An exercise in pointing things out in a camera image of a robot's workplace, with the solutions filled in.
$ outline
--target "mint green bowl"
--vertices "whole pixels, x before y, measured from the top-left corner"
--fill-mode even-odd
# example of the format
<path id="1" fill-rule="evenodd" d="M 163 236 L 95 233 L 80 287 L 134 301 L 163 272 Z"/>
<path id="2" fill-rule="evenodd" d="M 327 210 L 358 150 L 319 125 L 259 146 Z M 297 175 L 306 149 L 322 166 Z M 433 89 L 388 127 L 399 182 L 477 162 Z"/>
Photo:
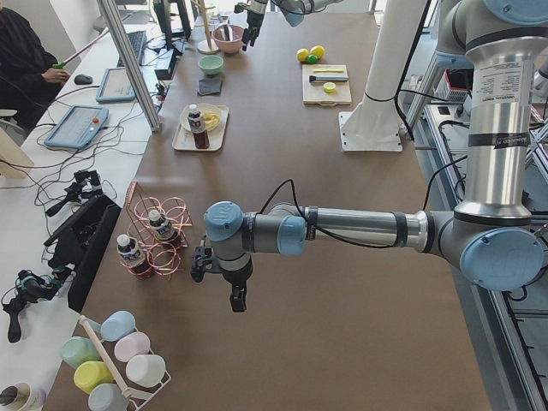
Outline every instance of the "mint green bowl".
<path id="1" fill-rule="evenodd" d="M 223 71 L 224 60 L 219 56 L 205 56 L 200 59 L 198 66 L 208 75 L 219 74 Z"/>

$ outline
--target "person's hand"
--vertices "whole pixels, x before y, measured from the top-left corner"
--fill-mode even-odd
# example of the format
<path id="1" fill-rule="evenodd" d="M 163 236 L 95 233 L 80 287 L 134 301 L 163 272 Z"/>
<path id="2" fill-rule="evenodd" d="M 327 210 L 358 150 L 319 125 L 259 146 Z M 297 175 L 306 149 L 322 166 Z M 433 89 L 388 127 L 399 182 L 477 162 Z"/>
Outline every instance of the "person's hand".
<path id="1" fill-rule="evenodd" d="M 70 77 L 70 73 L 67 70 L 59 70 L 57 68 L 48 68 L 48 71 L 42 73 L 42 77 L 48 83 L 64 84 Z"/>

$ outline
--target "white bottle cap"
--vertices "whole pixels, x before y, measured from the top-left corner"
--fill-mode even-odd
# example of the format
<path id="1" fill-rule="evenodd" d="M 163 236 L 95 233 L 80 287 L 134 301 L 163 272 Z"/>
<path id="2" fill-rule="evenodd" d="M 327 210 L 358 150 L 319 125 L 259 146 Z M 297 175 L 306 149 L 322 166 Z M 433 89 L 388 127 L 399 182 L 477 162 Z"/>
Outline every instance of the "white bottle cap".
<path id="1" fill-rule="evenodd" d="M 118 241 L 118 245 L 120 247 L 125 247 L 129 245 L 130 238 L 128 235 L 120 234 L 118 238 L 116 238 L 116 241 Z"/>
<path id="2" fill-rule="evenodd" d="M 162 217 L 162 214 L 160 214 L 160 211 L 153 208 L 148 212 L 148 219 L 151 221 L 158 221 Z"/>

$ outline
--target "white desk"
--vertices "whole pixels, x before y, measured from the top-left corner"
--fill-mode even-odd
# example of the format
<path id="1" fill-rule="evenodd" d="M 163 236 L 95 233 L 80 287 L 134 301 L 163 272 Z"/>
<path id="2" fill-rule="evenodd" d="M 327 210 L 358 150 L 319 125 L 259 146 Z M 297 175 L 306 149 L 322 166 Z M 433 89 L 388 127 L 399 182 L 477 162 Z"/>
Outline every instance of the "white desk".
<path id="1" fill-rule="evenodd" d="M 128 27 L 128 31 L 143 29 L 143 27 Z M 151 61 L 152 56 L 145 55 L 143 64 Z M 93 85 L 98 85 L 103 78 L 104 70 L 116 66 L 118 53 L 110 38 L 110 35 L 99 40 L 83 57 L 81 64 L 73 73 L 73 77 L 83 73 L 93 77 Z M 143 74 L 146 83 L 151 91 L 155 90 L 157 82 L 154 74 L 154 67 L 144 67 Z M 70 92 L 76 88 L 72 79 L 65 85 L 59 95 Z M 97 88 L 82 89 L 68 96 L 61 98 L 65 104 L 88 104 L 98 105 L 95 101 Z M 113 149 L 118 138 L 108 143 L 101 143 L 104 148 L 98 149 L 93 159 L 88 159 L 77 164 L 72 164 L 63 169 L 60 177 L 55 175 L 46 181 L 61 180 L 47 188 L 47 193 L 52 198 L 63 196 L 64 189 L 70 185 L 77 170 L 96 170 L 100 174 L 104 192 L 111 197 L 119 206 L 123 205 L 124 196 L 129 183 L 133 180 L 135 171 L 140 163 L 141 154 L 146 148 L 151 130 L 148 122 L 142 115 L 139 104 L 123 103 L 108 104 L 110 116 L 106 126 L 116 126 L 123 118 L 128 118 L 121 125 L 124 127 L 123 134 L 119 137 L 120 144 Z M 57 123 L 65 114 L 68 107 L 63 104 L 54 103 L 44 114 L 39 124 Z M 51 129 L 49 126 L 38 127 L 28 136 L 22 146 L 25 153 L 33 160 L 35 166 L 57 164 L 66 159 L 70 154 L 65 151 L 51 151 L 39 145 L 44 141 L 46 132 Z M 92 141 L 97 142 L 110 129 L 102 131 Z M 80 156 L 89 157 L 92 148 L 85 150 Z M 59 167 L 51 169 L 34 169 L 30 173 L 35 181 L 59 170 Z M 6 179 L 0 176 L 0 188 L 29 186 L 33 182 L 29 178 Z M 46 230 L 46 216 L 44 208 L 34 205 L 38 188 L 24 189 L 0 189 L 0 261 L 3 269 L 0 276 L 0 291 L 2 294 L 14 286 L 17 273 L 20 270 L 32 270 L 35 274 L 42 276 L 51 274 L 47 261 L 41 261 L 44 251 L 43 242 L 49 238 Z M 48 218 L 50 232 L 65 221 L 71 214 L 71 206 L 66 205 L 54 217 Z M 48 392 L 61 364 L 60 349 L 62 345 L 72 336 L 78 313 L 72 311 L 67 303 L 67 291 L 69 284 L 65 284 L 58 297 L 52 301 L 40 301 L 38 304 L 29 304 L 20 316 L 22 338 L 19 342 L 8 342 L 9 316 L 7 313 L 0 313 L 0 390 L 17 382 L 28 382 Z M 4 302 L 14 293 L 9 293 Z"/>

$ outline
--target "black clothing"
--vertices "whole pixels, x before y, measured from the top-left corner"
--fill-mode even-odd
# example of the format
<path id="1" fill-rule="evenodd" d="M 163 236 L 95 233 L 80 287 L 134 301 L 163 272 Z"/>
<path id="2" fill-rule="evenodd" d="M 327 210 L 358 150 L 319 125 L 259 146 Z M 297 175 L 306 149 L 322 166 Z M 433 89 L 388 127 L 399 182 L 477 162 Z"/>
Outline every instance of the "black clothing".
<path id="1" fill-rule="evenodd" d="M 55 63 L 24 17 L 0 10 L 0 109 L 17 110 L 23 128 L 33 128 L 61 90 L 42 77 Z"/>

